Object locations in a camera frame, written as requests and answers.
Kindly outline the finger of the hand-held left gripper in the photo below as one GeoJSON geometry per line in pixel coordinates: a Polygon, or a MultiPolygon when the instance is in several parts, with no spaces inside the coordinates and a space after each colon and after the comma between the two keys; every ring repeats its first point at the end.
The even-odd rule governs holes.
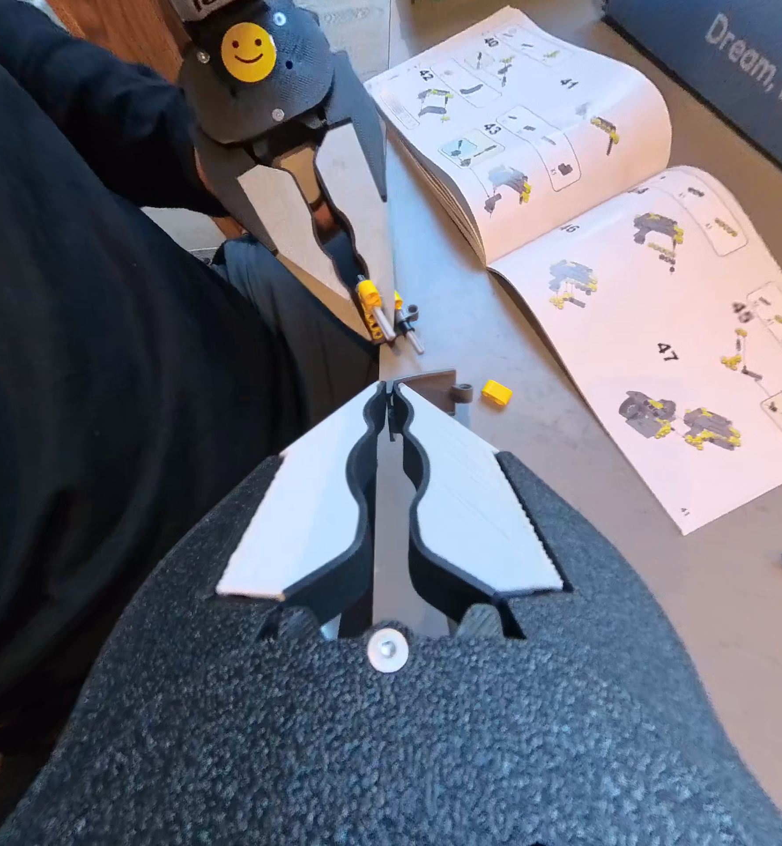
{"type": "Polygon", "coordinates": [[[351,122],[326,132],[315,152],[315,173],[327,201],[346,224],[364,274],[375,283],[383,310],[392,309],[392,238],[386,201],[351,122]]]}
{"type": "Polygon", "coordinates": [[[238,176],[280,263],[346,327],[359,337],[372,337],[351,291],[317,237],[310,206],[293,174],[257,165],[238,176]]]}

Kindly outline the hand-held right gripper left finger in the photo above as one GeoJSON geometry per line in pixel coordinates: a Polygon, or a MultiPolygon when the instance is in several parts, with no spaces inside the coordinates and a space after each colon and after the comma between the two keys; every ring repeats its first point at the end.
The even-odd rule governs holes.
{"type": "Polygon", "coordinates": [[[377,442],[385,382],[368,386],[279,454],[216,594],[308,608],[320,624],[353,608],[373,578],[377,442]]]}

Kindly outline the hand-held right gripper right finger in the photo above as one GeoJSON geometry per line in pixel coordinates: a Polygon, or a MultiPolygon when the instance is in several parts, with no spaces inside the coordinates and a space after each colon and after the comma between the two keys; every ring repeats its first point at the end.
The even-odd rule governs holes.
{"type": "Polygon", "coordinates": [[[512,625],[511,600],[563,592],[499,451],[409,385],[396,383],[391,398],[415,489],[408,572],[418,595],[457,625],[477,605],[512,625]]]}

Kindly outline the open instruction booklet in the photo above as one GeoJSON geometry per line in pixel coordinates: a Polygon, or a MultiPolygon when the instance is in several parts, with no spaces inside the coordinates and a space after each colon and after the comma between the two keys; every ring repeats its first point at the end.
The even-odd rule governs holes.
{"type": "Polygon", "coordinates": [[[504,7],[366,88],[682,534],[782,485],[782,269],[650,79],[504,7]]]}

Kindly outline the navy blue box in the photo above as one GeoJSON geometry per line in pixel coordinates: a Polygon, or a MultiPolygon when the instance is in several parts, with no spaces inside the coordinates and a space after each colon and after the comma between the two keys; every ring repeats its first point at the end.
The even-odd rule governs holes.
{"type": "Polygon", "coordinates": [[[782,168],[782,1],[608,1],[601,10],[782,168]]]}

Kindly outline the grey desk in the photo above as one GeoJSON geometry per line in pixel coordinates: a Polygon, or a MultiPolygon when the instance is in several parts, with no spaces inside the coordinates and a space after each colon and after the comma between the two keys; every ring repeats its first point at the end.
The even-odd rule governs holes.
{"type": "Polygon", "coordinates": [[[502,447],[523,442],[536,459],[547,450],[550,470],[590,481],[624,531],[651,545],[672,541],[661,556],[669,573],[699,572],[699,587],[724,589],[696,599],[711,624],[747,587],[744,518],[755,518],[759,543],[759,497],[682,534],[581,393],[593,418],[526,390],[523,378],[540,375],[534,358],[488,326],[483,291],[452,274],[455,259],[431,232],[406,226],[396,270],[410,262],[422,285],[405,292],[420,305],[428,351],[452,353],[464,379],[481,367],[476,382],[495,378],[516,393],[501,414],[479,404],[469,430],[499,451],[565,589],[511,600],[512,625],[477,605],[453,636],[406,633],[407,663],[393,678],[375,677],[367,696],[367,715],[386,717],[390,734],[367,753],[374,780],[358,801],[353,842],[782,844],[781,810],[741,760],[639,573],[502,447]]]}

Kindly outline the grey curved panel brick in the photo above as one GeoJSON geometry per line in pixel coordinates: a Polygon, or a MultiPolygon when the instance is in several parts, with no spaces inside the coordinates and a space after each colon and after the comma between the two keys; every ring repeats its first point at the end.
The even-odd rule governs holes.
{"type": "Polygon", "coordinates": [[[394,386],[408,386],[417,395],[429,401],[445,414],[455,417],[457,407],[473,402],[474,389],[468,383],[458,382],[454,369],[428,371],[397,378],[394,386]]]}

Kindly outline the yellow grey brick assembly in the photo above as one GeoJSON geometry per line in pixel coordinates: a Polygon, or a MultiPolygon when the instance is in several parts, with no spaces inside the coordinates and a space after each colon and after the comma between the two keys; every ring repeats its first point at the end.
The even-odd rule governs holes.
{"type": "Polygon", "coordinates": [[[385,300],[375,282],[364,275],[357,277],[355,294],[364,324],[376,344],[391,344],[396,339],[403,338],[415,354],[425,354],[416,327],[419,320],[419,308],[416,304],[407,304],[399,292],[395,291],[393,306],[387,311],[385,300]]]}

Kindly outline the person's black clothing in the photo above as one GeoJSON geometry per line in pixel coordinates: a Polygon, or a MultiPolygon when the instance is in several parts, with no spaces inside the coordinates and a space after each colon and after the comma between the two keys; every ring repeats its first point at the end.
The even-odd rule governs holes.
{"type": "Polygon", "coordinates": [[[66,719],[178,540],[378,379],[250,236],[207,266],[143,211],[223,214],[185,97],[0,2],[0,727],[66,719]]]}

